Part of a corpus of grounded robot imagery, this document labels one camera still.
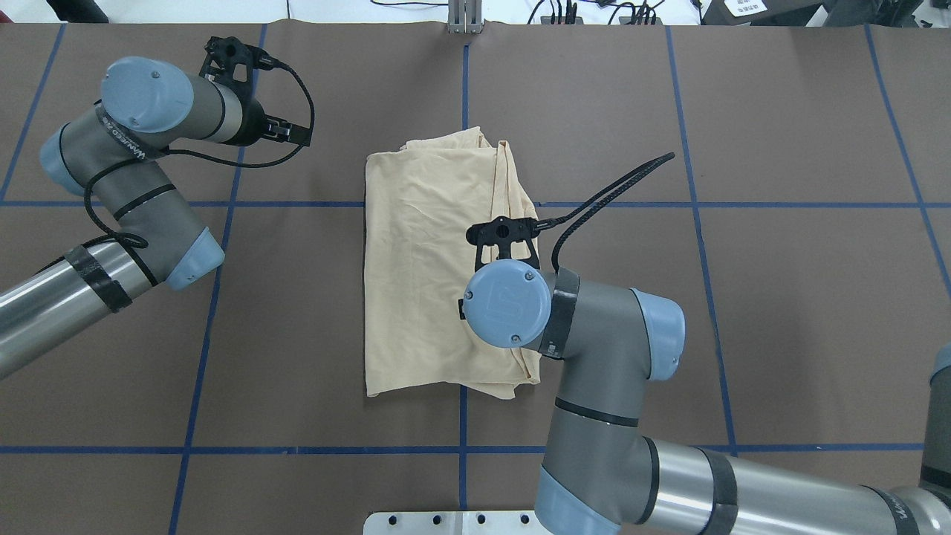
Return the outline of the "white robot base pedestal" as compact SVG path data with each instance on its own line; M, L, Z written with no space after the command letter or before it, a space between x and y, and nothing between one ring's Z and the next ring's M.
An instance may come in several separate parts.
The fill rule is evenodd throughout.
M363 534L549 534L532 510L394 511L370 514Z

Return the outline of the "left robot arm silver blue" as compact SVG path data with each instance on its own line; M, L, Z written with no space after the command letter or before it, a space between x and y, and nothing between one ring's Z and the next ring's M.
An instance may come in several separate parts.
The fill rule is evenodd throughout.
M211 37L199 74L142 56L111 64L100 98L41 148L50 179L82 198L100 234L2 294L2 376L129 307L149 289L187 288L224 263L224 248L159 165L180 139L244 148L311 143L306 126L270 115L253 74L294 68L235 37Z

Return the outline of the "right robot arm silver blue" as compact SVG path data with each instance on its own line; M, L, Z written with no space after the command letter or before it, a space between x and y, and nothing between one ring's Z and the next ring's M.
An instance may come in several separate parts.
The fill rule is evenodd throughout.
M949 532L949 295L910 210L612 210L577 239L461 298L554 360L549 531Z

